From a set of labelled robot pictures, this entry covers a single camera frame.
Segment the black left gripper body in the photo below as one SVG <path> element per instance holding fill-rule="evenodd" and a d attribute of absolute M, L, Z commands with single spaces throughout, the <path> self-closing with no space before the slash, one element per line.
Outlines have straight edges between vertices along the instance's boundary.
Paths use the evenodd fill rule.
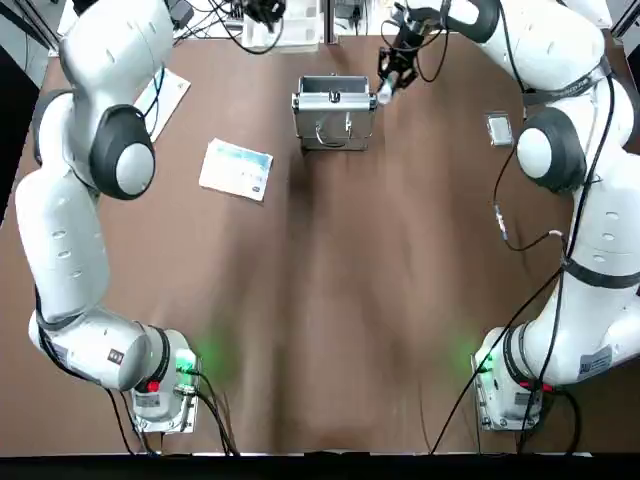
<path fill-rule="evenodd" d="M 244 12 L 252 20 L 259 23 L 276 23 L 286 11 L 285 0 L 247 0 Z"/>

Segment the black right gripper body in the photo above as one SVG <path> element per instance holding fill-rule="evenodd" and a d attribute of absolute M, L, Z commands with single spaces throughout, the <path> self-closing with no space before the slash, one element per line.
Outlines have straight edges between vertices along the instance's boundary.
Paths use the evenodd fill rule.
<path fill-rule="evenodd" d="M 419 50 L 419 35 L 409 29 L 400 29 L 395 35 L 389 53 L 413 54 Z"/>

